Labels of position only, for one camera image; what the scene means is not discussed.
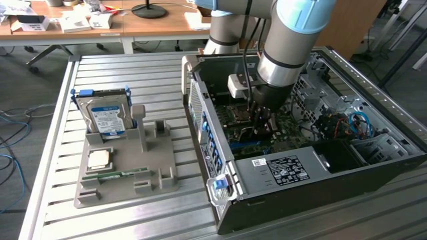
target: slatted metal table surface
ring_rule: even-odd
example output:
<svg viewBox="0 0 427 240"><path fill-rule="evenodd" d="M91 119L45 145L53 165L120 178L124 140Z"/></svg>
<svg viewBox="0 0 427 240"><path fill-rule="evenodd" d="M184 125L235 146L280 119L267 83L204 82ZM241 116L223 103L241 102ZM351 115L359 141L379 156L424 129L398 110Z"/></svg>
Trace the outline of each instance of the slatted metal table surface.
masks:
<svg viewBox="0 0 427 240"><path fill-rule="evenodd" d="M427 239L427 164L376 192L216 234L181 102L181 57L189 54L196 52L83 56L69 61L20 239ZM132 102L145 105L144 121L167 119L171 126L179 190L77 209L85 123L69 91L124 86L132 90Z"/></svg>

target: light blue joint cap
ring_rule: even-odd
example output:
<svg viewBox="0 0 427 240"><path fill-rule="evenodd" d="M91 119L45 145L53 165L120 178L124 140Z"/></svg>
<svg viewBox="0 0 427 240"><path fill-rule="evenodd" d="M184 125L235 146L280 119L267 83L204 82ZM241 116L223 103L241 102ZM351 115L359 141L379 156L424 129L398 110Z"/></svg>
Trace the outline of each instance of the light blue joint cap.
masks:
<svg viewBox="0 0 427 240"><path fill-rule="evenodd" d="M193 4L205 9L216 10L216 1L217 0L193 0Z"/></svg>
<svg viewBox="0 0 427 240"><path fill-rule="evenodd" d="M277 0L283 24L300 34L315 34L327 26L336 0Z"/></svg>
<svg viewBox="0 0 427 240"><path fill-rule="evenodd" d="M211 12L211 16L212 17L224 17L224 16L228 16L231 14L232 14L231 12L220 11L220 10L216 10L216 11Z"/></svg>

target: hard drive label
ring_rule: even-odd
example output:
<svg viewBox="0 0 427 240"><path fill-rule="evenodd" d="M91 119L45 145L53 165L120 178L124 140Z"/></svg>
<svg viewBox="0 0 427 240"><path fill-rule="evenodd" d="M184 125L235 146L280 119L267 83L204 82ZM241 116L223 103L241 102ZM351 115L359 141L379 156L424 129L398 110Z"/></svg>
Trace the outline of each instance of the hard drive label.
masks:
<svg viewBox="0 0 427 240"><path fill-rule="evenodd" d="M296 155L268 160L267 165L275 182L280 186L309 179Z"/></svg>
<svg viewBox="0 0 427 240"><path fill-rule="evenodd" d="M100 134L115 136L125 132L119 106L93 107L91 110Z"/></svg>

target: gray carpet floor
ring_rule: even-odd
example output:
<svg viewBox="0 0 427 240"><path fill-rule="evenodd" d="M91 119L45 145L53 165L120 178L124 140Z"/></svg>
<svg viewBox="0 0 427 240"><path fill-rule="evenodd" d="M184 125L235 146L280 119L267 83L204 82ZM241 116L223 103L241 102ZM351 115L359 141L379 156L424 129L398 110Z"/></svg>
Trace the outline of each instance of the gray carpet floor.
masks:
<svg viewBox="0 0 427 240"><path fill-rule="evenodd" d="M371 36L378 36L387 19L378 19L370 31ZM375 57L371 62L366 64L355 63L360 71L376 81L375 74L382 78L391 66L403 55L408 46L420 35L420 31L414 29L410 35L404 38L398 49L387 54L388 58ZM139 46L151 51L157 46L157 41L140 43ZM156 52L175 51L176 41L163 41ZM120 43L105 43L107 50L99 50L95 44L83 44L69 46L69 50L77 55L104 55L104 54L123 54L123 47ZM180 47L185 51L193 51L204 45L200 40L180 41ZM33 46L35 50L40 52L45 46ZM398 103L407 109L407 111L427 124L427 65L419 71L412 70L411 66L416 60L427 52L427 43L424 43L407 63L402 66L395 77L387 85L391 96ZM5 111L13 108L29 108L40 104L55 103L60 91L60 85L64 77L68 56L60 50L52 52L40 62L35 64L40 68L39 74L32 74L27 70L25 62L36 55L24 51L24 47L16 47L12 54L0 57L0 110ZM41 109L37 114L44 114L52 111L52 107ZM25 121L25 118L13 118L13 120ZM35 118L31 122L31 133L28 137L12 146L12 150L20 161L25 180L29 186L33 185L36 172L43 153L45 138L51 125L51 117ZM7 138L20 128L20 125L9 124L0 120L0 136ZM5 149L0 149L0 154L7 154ZM5 161L0 161L0 168L5 165ZM8 174L7 170L0 171L0 181ZM0 186L0 209L8 206L21 194L21 182L17 172L5 184ZM13 206L13 210L24 210L29 200L29 193L25 194L24 199ZM24 213L5 213L0 214L0 239L15 240L19 237Z"/></svg>

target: black lamp base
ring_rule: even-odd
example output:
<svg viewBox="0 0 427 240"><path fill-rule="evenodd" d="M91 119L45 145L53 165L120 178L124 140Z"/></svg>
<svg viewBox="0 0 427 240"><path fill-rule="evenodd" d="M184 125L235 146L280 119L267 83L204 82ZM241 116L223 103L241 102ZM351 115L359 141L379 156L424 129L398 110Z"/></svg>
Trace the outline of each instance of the black lamp base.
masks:
<svg viewBox="0 0 427 240"><path fill-rule="evenodd" d="M141 4L132 7L132 13L143 19L157 19L167 15L168 11L161 6L149 4L147 8L147 5Z"/></svg>

